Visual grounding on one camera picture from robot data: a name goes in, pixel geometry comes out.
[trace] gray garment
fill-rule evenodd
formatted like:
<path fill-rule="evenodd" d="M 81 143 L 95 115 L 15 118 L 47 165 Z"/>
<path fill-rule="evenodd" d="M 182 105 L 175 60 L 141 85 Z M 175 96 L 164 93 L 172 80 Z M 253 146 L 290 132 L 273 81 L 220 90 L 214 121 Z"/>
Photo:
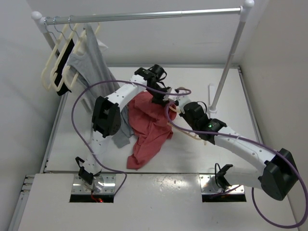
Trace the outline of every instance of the gray garment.
<path fill-rule="evenodd" d="M 121 127 L 120 130 L 112 137 L 115 145 L 118 148 L 122 148 L 128 145 L 129 138 L 134 134 L 133 129 L 128 123 L 128 107 L 125 106 L 121 111 Z"/>
<path fill-rule="evenodd" d="M 115 77 L 107 67 L 101 51 L 99 49 L 97 39 L 90 24 L 85 23 L 84 29 L 87 34 L 87 45 L 83 55 L 70 54 L 67 61 L 67 65 L 70 65 L 70 71 L 75 73 L 79 72 L 77 81 L 87 88 L 97 82 L 104 80 L 115 80 Z M 91 110 L 93 111 L 95 101 L 99 96 L 107 96 L 120 86 L 117 82 L 100 84 L 93 87 L 85 94 L 90 101 Z M 119 147 L 123 147 L 129 143 L 129 137 L 131 137 L 133 131 L 128 123 L 128 109 L 127 106 L 121 112 L 121 127 L 115 138 L 113 138 L 115 144 Z"/>

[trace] white pipe connector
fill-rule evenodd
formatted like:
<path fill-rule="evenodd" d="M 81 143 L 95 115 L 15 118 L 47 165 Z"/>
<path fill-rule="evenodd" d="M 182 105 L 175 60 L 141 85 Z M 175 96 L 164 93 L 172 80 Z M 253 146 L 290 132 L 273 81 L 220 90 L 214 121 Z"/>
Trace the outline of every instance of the white pipe connector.
<path fill-rule="evenodd" d="M 34 20 L 35 24 L 38 26 L 38 29 L 41 33 L 47 33 L 48 31 L 45 28 L 44 20 L 45 17 L 38 11 L 31 12 L 31 18 Z"/>
<path fill-rule="evenodd" d="M 253 6 L 255 5 L 255 1 L 254 0 L 245 0 L 243 6 L 241 6 L 241 13 L 240 13 L 240 21 L 241 22 L 246 22 L 248 15 L 251 11 L 251 9 L 253 8 Z"/>

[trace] metal hook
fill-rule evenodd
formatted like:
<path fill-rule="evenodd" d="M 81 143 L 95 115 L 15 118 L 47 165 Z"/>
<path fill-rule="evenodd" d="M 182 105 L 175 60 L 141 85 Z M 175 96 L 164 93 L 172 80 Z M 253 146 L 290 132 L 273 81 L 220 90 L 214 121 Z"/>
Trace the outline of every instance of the metal hook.
<path fill-rule="evenodd" d="M 70 16 L 68 17 L 68 25 L 69 25 L 69 28 L 71 28 L 71 30 L 74 31 L 74 32 L 76 33 L 76 35 L 77 35 L 77 37 L 78 37 L 78 39 L 79 39 L 79 35 L 78 35 L 77 31 L 73 30 L 72 27 L 71 27 L 71 23 L 70 23 L 71 17 L 74 17 L 74 16 L 73 16 L 73 15 L 70 15 Z"/>
<path fill-rule="evenodd" d="M 59 31 L 59 30 L 56 28 L 56 25 L 55 25 L 56 18 L 59 18 L 59 16 L 55 16 L 55 17 L 53 18 L 53 26 L 54 26 L 54 29 L 55 29 L 56 31 L 58 31 L 59 33 L 61 33 L 61 34 L 63 35 L 63 37 L 65 38 L 65 40 L 67 40 L 66 37 L 65 37 L 65 35 L 63 34 L 63 32 L 62 32 L 62 31 Z"/>
<path fill-rule="evenodd" d="M 47 29 L 46 20 L 47 20 L 47 19 L 49 19 L 49 18 L 50 18 L 50 17 L 46 17 L 46 18 L 44 19 L 45 29 L 46 29 L 46 31 L 47 31 L 48 33 L 50 33 L 50 34 L 52 34 L 52 35 L 53 35 L 53 37 L 54 37 L 54 39 L 55 39 L 55 40 L 57 40 L 57 38 L 56 38 L 56 36 L 54 35 L 54 33 L 53 33 L 53 32 L 51 32 L 51 31 L 49 31 L 49 30 Z"/>

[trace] red cloth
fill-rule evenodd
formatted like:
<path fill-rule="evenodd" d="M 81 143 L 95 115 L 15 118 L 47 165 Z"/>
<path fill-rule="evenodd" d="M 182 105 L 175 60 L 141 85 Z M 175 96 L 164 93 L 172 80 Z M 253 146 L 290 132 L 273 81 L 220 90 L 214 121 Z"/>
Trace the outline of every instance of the red cloth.
<path fill-rule="evenodd" d="M 146 165 L 161 149 L 166 139 L 171 139 L 172 129 L 167 125 L 165 108 L 152 103 L 152 95 L 145 91 L 128 103 L 128 121 L 138 140 L 133 155 L 128 157 L 127 168 L 139 169 Z M 172 120 L 176 112 L 169 111 Z"/>

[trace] white table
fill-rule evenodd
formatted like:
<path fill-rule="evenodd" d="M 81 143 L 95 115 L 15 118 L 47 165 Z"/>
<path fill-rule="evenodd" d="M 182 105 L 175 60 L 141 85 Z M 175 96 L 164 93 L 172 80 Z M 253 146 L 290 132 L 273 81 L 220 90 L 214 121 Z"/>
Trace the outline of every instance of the white table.
<path fill-rule="evenodd" d="M 118 79 L 129 79 L 137 68 L 111 68 Z M 192 90 L 191 99 L 208 104 L 207 86 L 217 86 L 222 69 L 166 68 L 167 86 L 185 86 Z M 247 202 L 202 203 L 198 173 L 213 173 L 216 162 L 221 166 L 234 164 L 250 168 L 244 160 L 219 147 L 195 141 L 174 130 L 146 166 L 128 171 L 124 187 L 114 203 L 69 203 L 74 175 L 75 157 L 85 158 L 88 150 L 75 134 L 71 121 L 71 107 L 75 96 L 69 94 L 58 121 L 52 147 L 47 152 L 45 172 L 37 174 L 24 210 L 19 231 L 278 231 L 265 222 L 253 207 L 250 188 L 245 188 Z M 249 114 L 246 95 L 238 69 L 231 69 L 218 102 L 217 118 L 235 131 L 256 140 L 257 130 Z M 188 127 L 177 117 L 175 123 Z M 87 136 L 90 118 L 81 105 L 76 108 L 76 124 Z M 117 149 L 110 144 L 104 164 L 127 171 L 126 160 L 131 145 Z M 116 187 L 123 175 L 117 174 Z M 279 224 L 294 224 L 295 220 L 286 197 L 275 201 L 256 190 L 256 200 L 266 217 Z"/>

